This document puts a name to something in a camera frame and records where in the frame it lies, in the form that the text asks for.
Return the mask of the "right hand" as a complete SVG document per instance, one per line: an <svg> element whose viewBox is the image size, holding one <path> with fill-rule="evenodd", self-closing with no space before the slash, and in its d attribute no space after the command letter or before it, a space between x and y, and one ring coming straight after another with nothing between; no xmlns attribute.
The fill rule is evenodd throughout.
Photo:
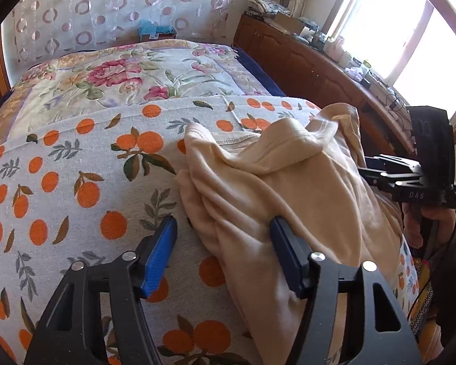
<svg viewBox="0 0 456 365"><path fill-rule="evenodd" d="M404 236L414 249L423 247L424 236L429 235L428 244L433 244L433 249L437 250L450 241L456 229L455 209L403 203L402 211Z"/></svg>

